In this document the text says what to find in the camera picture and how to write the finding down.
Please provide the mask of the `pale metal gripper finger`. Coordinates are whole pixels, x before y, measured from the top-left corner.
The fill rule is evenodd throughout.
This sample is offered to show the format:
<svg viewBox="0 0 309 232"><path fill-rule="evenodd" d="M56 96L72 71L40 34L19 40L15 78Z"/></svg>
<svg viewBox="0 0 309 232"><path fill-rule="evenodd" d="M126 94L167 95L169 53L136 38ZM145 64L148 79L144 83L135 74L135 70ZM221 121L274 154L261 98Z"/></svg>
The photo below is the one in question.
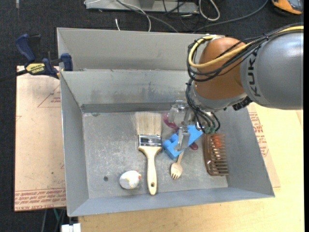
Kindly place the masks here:
<svg viewBox="0 0 309 232"><path fill-rule="evenodd" d="M183 100L177 100L169 110L168 122L176 125L188 125L188 104Z"/></svg>
<svg viewBox="0 0 309 232"><path fill-rule="evenodd" d="M177 151L183 151L188 147L190 132L187 126L180 127L178 130Z"/></svg>

